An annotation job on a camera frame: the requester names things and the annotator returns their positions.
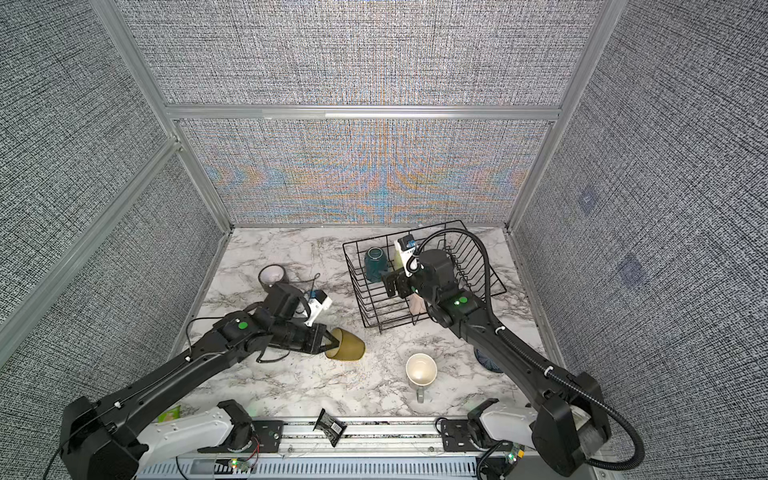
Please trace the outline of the pink ceramic mug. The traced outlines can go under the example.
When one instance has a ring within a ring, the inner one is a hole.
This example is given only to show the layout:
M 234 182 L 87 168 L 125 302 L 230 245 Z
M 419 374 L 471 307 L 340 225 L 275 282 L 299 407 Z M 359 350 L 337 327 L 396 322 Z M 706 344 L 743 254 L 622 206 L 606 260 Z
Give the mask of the pink ceramic mug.
M 416 293 L 407 297 L 407 303 L 409 306 L 409 312 L 413 316 L 422 315 L 427 312 L 424 299 Z

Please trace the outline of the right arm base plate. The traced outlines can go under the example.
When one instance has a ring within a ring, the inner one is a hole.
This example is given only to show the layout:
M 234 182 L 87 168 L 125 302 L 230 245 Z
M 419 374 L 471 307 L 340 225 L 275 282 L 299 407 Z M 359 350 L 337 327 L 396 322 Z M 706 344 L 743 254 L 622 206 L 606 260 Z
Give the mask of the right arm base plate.
M 434 426 L 449 453 L 486 451 L 497 443 L 478 421 L 438 417 Z

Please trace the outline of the teal mug white inside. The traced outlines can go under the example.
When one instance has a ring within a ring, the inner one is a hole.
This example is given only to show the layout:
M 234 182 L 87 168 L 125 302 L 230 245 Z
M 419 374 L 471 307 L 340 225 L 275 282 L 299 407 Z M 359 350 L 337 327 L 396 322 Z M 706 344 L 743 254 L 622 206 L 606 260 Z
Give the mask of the teal mug white inside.
M 386 251 L 379 247 L 371 247 L 364 258 L 366 279 L 371 283 L 382 281 L 382 276 L 389 270 L 389 260 Z

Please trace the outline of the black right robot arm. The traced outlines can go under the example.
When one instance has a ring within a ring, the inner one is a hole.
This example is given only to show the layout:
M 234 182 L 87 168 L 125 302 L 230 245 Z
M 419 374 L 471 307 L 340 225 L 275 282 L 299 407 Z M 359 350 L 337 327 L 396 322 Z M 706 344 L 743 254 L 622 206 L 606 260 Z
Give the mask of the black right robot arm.
M 511 333 L 487 301 L 463 288 L 454 264 L 442 250 L 427 250 L 412 273 L 404 269 L 382 275 L 387 295 L 420 296 L 428 314 L 441 326 L 478 349 L 524 393 L 536 418 L 523 431 L 544 462 L 568 477 L 611 437 L 604 399 L 597 381 L 551 363 Z

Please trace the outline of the cream mug grey handle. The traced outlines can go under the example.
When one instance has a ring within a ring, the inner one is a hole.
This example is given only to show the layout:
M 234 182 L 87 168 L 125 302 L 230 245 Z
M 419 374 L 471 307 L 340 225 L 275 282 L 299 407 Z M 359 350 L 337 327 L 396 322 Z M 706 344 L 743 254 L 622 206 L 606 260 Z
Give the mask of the cream mug grey handle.
M 425 402 L 425 391 L 438 376 L 438 368 L 435 360 L 425 353 L 411 355 L 405 365 L 405 373 L 409 384 L 416 392 L 419 404 Z

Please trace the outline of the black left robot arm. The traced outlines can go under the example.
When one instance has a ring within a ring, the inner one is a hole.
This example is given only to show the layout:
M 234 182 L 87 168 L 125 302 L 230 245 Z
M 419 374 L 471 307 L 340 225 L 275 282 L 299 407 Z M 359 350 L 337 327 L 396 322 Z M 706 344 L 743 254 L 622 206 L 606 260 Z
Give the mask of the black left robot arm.
M 152 458 L 206 448 L 254 449 L 251 417 L 234 400 L 219 402 L 212 417 L 196 417 L 191 426 L 168 434 L 158 432 L 156 420 L 208 379 L 269 347 L 310 355 L 339 347 L 326 325 L 296 318 L 297 307 L 308 305 L 300 289 L 277 284 L 264 300 L 216 318 L 187 350 L 134 383 L 96 401 L 72 401 L 62 414 L 56 457 L 73 479 L 131 479 Z

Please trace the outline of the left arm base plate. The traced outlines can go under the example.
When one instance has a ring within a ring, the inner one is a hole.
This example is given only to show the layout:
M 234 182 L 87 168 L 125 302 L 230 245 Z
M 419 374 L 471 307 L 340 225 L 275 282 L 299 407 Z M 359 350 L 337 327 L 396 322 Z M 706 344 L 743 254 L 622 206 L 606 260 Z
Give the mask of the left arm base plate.
M 235 426 L 224 443 L 197 450 L 198 453 L 277 453 L 285 423 L 281 420 L 255 420 L 251 426 Z

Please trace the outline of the light green ceramic mug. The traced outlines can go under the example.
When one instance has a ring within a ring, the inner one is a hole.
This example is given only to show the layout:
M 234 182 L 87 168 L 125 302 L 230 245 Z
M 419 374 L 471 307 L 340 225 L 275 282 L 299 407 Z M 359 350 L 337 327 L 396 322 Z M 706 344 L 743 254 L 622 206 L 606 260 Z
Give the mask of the light green ceramic mug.
M 402 269 L 407 262 L 408 248 L 402 246 L 400 240 L 396 240 L 394 243 L 394 260 L 393 267 L 395 270 Z

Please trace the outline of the amber glass cup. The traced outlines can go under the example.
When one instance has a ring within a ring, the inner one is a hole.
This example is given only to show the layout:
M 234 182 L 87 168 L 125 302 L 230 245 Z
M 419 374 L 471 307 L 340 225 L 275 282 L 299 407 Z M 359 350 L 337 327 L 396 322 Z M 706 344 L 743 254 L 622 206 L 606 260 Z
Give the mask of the amber glass cup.
M 336 361 L 358 361 L 363 358 L 366 352 L 366 345 L 364 341 L 355 334 L 344 330 L 342 328 L 337 329 L 340 333 L 340 350 L 338 354 L 325 354 L 328 359 Z

